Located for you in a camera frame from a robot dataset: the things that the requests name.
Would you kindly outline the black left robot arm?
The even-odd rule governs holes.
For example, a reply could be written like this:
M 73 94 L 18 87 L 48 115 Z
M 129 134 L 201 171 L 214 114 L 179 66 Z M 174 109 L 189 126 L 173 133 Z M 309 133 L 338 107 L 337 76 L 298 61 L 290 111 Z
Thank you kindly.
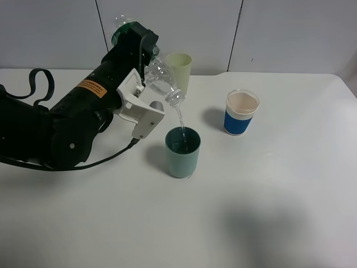
M 113 48 L 100 65 L 52 108 L 25 103 L 1 89 L 1 162 L 22 168 L 75 170 L 85 162 L 97 134 L 124 105 L 117 89 L 131 71 L 144 82 L 158 36 L 138 22 L 116 31 Z

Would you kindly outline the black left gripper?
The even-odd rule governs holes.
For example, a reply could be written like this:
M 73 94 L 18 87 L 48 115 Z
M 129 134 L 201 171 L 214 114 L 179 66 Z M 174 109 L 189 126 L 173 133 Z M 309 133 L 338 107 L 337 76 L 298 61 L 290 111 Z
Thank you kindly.
M 50 109 L 53 117 L 76 117 L 83 113 L 115 110 L 122 106 L 117 88 L 129 72 L 138 67 L 141 81 L 144 69 L 159 55 L 158 35 L 134 22 L 101 64 Z

